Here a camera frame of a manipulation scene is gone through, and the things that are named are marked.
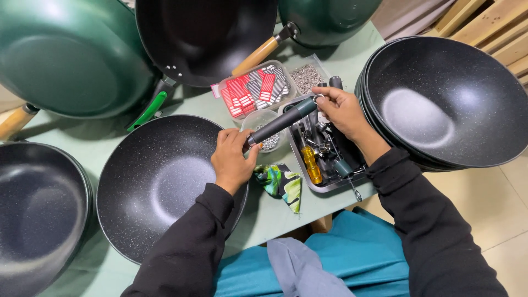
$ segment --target yellow screwdriver handle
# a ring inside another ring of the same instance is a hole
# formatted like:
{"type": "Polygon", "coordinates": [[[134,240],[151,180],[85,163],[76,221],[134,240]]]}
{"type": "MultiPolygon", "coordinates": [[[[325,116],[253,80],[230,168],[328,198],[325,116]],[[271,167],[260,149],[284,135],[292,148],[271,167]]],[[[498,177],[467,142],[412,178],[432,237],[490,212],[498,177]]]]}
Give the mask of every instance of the yellow screwdriver handle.
{"type": "Polygon", "coordinates": [[[300,150],[303,153],[303,159],[304,163],[306,164],[306,170],[308,171],[308,175],[310,175],[310,179],[312,180],[313,184],[318,184],[323,182],[323,177],[321,176],[321,171],[319,170],[319,166],[317,166],[317,163],[315,163],[315,152],[314,150],[309,147],[305,146],[302,150],[300,150]]]}

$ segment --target wooden handle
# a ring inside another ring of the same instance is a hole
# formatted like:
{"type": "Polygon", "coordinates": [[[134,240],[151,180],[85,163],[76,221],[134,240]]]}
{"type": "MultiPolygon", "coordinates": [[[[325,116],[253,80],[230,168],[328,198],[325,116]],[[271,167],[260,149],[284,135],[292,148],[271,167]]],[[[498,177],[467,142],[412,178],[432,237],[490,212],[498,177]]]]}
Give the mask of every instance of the wooden handle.
{"type": "Polygon", "coordinates": [[[31,112],[25,105],[15,109],[15,112],[0,124],[0,141],[8,140],[22,130],[35,114],[36,112],[31,112]]]}
{"type": "Polygon", "coordinates": [[[244,71],[247,71],[262,62],[272,51],[279,46],[277,40],[271,37],[263,45],[257,48],[249,57],[242,61],[232,72],[233,76],[237,76],[244,71]]]}

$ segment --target metal ring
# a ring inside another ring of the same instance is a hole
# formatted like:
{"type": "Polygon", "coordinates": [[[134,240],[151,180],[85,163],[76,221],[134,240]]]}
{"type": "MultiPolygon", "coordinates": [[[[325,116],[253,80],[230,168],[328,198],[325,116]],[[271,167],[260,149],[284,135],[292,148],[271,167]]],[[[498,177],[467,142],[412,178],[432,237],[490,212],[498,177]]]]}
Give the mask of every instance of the metal ring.
{"type": "Polygon", "coordinates": [[[317,100],[317,98],[319,98],[318,96],[323,97],[323,98],[325,97],[325,95],[323,95],[323,94],[316,94],[316,95],[312,98],[312,101],[313,101],[314,103],[317,103],[317,102],[315,102],[315,100],[317,100]]]}

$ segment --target stack of woks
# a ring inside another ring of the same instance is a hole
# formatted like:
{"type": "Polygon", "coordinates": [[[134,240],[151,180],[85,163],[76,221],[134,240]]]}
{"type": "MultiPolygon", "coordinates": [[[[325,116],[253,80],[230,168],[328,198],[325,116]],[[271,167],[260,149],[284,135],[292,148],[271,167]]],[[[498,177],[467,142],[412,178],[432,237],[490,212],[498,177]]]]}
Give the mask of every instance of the stack of woks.
{"type": "Polygon", "coordinates": [[[423,171],[509,162],[528,145],[528,96],[506,67],[461,42],[412,36],[368,59],[355,93],[372,127],[423,171]]]}

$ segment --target small plastic bowl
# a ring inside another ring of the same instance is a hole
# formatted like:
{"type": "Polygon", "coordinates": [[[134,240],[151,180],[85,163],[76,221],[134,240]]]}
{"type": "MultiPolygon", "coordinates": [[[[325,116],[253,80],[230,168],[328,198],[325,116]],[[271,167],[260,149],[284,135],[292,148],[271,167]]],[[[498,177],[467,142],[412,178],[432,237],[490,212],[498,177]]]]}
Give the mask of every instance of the small plastic bowl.
{"type": "MultiPolygon", "coordinates": [[[[255,110],[254,112],[250,113],[245,119],[244,122],[242,122],[242,130],[245,129],[251,129],[251,130],[257,130],[257,127],[259,125],[265,125],[271,122],[272,120],[279,117],[279,114],[276,112],[273,112],[272,110],[268,109],[261,109],[261,110],[255,110]]],[[[286,141],[286,131],[282,130],[279,132],[279,141],[277,142],[277,145],[267,151],[262,150],[263,153],[270,153],[274,150],[278,149],[281,145],[283,145],[286,141]]]]}

